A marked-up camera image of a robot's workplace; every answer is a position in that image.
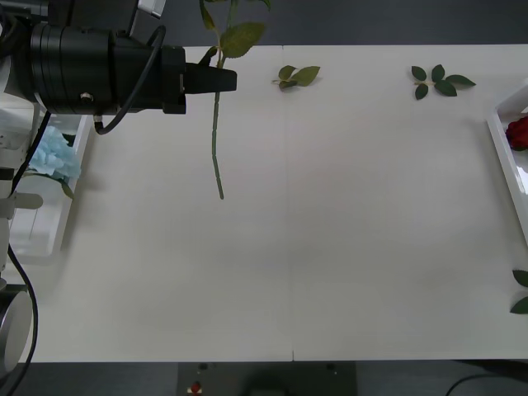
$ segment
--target green leaf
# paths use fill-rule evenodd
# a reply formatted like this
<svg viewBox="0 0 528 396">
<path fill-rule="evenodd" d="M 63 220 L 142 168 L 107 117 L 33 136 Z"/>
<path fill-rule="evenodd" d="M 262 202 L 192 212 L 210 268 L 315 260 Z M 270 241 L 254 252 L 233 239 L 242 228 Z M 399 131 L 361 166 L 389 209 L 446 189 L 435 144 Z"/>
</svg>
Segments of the green leaf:
<svg viewBox="0 0 528 396">
<path fill-rule="evenodd" d="M 198 64 L 201 64 L 203 66 L 209 66 L 211 63 L 211 59 L 218 53 L 218 48 L 211 47 L 207 50 L 204 57 L 201 59 L 201 61 Z"/>
<path fill-rule="evenodd" d="M 528 314 L 528 297 L 517 301 L 513 307 L 511 307 L 510 312 L 512 314 Z"/>
<path fill-rule="evenodd" d="M 469 78 L 460 76 L 459 74 L 453 74 L 452 76 L 446 77 L 445 80 L 454 85 L 461 85 L 463 87 L 474 87 L 475 84 Z"/>
<path fill-rule="evenodd" d="M 200 12 L 205 29 L 212 31 L 215 28 L 215 21 L 213 21 L 213 17 L 209 14 L 207 8 L 205 8 L 204 0 L 200 0 Z"/>
<path fill-rule="evenodd" d="M 423 68 L 420 68 L 418 66 L 412 66 L 411 67 L 412 75 L 415 77 L 418 81 L 426 81 L 427 73 Z"/>
<path fill-rule="evenodd" d="M 281 91 L 284 91 L 285 89 L 287 88 L 292 88 L 292 87 L 295 87 L 297 85 L 297 82 L 296 81 L 293 81 L 293 80 L 290 80 L 290 81 L 281 81 L 279 83 L 279 87 L 280 87 L 280 90 Z"/>
<path fill-rule="evenodd" d="M 444 70 L 443 66 L 441 64 L 438 64 L 434 67 L 431 72 L 431 79 L 434 83 L 438 83 L 440 80 L 443 79 L 445 75 L 446 71 Z"/>
<path fill-rule="evenodd" d="M 456 97 L 456 88 L 450 82 L 441 80 L 435 84 L 436 90 L 447 97 Z"/>
<path fill-rule="evenodd" d="M 513 277 L 519 285 L 528 287 L 528 271 L 514 270 Z"/>
<path fill-rule="evenodd" d="M 35 172 L 27 172 L 22 175 L 22 177 L 28 177 L 28 176 L 40 176 L 40 177 L 45 177 L 46 179 L 53 180 L 54 182 L 58 182 L 58 184 L 60 184 L 60 186 L 63 188 L 63 193 L 68 198 L 73 199 L 75 197 L 72 189 L 69 188 L 68 183 L 64 179 L 55 179 L 54 177 L 50 175 L 46 175 L 45 173 L 35 173 Z"/>
<path fill-rule="evenodd" d="M 226 58 L 244 56 L 262 37 L 266 25 L 263 23 L 246 22 L 228 28 L 222 34 L 220 46 Z"/>
<path fill-rule="evenodd" d="M 75 195 L 73 194 L 73 191 L 71 188 L 69 188 L 68 183 L 64 180 L 58 180 L 57 182 L 60 183 L 60 186 L 63 187 L 63 193 L 72 200 L 75 198 Z"/>
<path fill-rule="evenodd" d="M 259 0 L 267 5 L 267 11 L 271 11 L 271 1 L 270 0 Z"/>
<path fill-rule="evenodd" d="M 414 96 L 416 97 L 417 101 L 420 101 L 421 99 L 426 97 L 428 92 L 429 87 L 426 84 L 420 84 L 417 86 L 416 91 L 414 92 Z"/>
<path fill-rule="evenodd" d="M 307 68 L 302 68 L 299 72 L 294 74 L 291 79 L 299 83 L 301 87 L 307 87 L 317 77 L 320 69 L 321 68 L 319 66 L 308 66 Z"/>
<path fill-rule="evenodd" d="M 279 72 L 279 78 L 281 80 L 287 80 L 291 77 L 291 74 L 296 70 L 297 68 L 294 68 L 293 66 L 285 66 L 282 68 Z"/>
</svg>

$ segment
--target light blue hydrangea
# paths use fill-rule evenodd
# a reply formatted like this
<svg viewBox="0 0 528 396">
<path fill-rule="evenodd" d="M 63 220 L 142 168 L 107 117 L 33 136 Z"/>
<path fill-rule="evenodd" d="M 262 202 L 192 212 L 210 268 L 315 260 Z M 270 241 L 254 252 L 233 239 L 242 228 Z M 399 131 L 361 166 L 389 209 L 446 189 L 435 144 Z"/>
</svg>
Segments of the light blue hydrangea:
<svg viewBox="0 0 528 396">
<path fill-rule="evenodd" d="M 55 179 L 78 178 L 81 174 L 81 164 L 75 151 L 54 126 L 46 128 L 29 168 Z"/>
</svg>

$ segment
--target white tray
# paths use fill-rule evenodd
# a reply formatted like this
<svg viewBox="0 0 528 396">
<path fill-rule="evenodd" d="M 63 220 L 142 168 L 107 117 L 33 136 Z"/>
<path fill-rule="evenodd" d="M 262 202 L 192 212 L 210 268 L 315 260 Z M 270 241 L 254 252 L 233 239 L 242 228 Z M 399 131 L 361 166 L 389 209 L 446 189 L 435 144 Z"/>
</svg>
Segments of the white tray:
<svg viewBox="0 0 528 396">
<path fill-rule="evenodd" d="M 73 148 L 82 161 L 92 118 L 81 115 L 52 115 L 49 124 L 62 133 L 77 131 Z M 77 179 L 68 180 L 73 192 Z M 24 264 L 48 264 L 60 250 L 72 200 L 64 195 L 58 182 L 43 177 L 25 177 L 17 190 L 42 196 L 38 210 L 17 209 L 10 223 L 10 243 Z"/>
<path fill-rule="evenodd" d="M 526 243 L 528 243 L 528 151 L 512 151 L 506 138 L 506 129 L 511 122 L 528 116 L 527 107 L 528 79 L 515 92 L 500 101 L 488 116 L 489 130 Z"/>
</svg>

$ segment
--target white tabletop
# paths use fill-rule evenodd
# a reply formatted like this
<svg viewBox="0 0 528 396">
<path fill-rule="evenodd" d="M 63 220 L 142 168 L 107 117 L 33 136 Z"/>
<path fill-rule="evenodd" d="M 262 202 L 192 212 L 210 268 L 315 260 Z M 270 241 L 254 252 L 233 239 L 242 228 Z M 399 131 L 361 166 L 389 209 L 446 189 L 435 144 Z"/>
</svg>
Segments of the white tabletop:
<svg viewBox="0 0 528 396">
<path fill-rule="evenodd" d="M 204 49 L 189 49 L 198 60 Z M 281 93 L 283 64 L 322 66 Z M 478 86 L 413 99 L 412 65 Z M 40 300 L 36 361 L 528 356 L 528 249 L 484 122 L 528 46 L 258 47 L 238 91 L 88 144 Z"/>
<path fill-rule="evenodd" d="M 509 313 L 528 252 L 485 123 L 527 50 L 285 48 L 323 78 L 287 102 L 295 359 L 528 356 Z M 410 66 L 437 64 L 477 87 L 416 102 Z"/>
</svg>

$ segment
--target red flower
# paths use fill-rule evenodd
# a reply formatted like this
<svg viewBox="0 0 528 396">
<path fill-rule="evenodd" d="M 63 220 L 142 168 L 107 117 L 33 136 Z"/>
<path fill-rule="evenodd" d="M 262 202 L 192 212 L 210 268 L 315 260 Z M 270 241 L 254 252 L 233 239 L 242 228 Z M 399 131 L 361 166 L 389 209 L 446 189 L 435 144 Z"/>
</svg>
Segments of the red flower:
<svg viewBox="0 0 528 396">
<path fill-rule="evenodd" d="M 506 137 L 512 150 L 528 149 L 528 117 L 521 118 L 509 124 Z"/>
</svg>

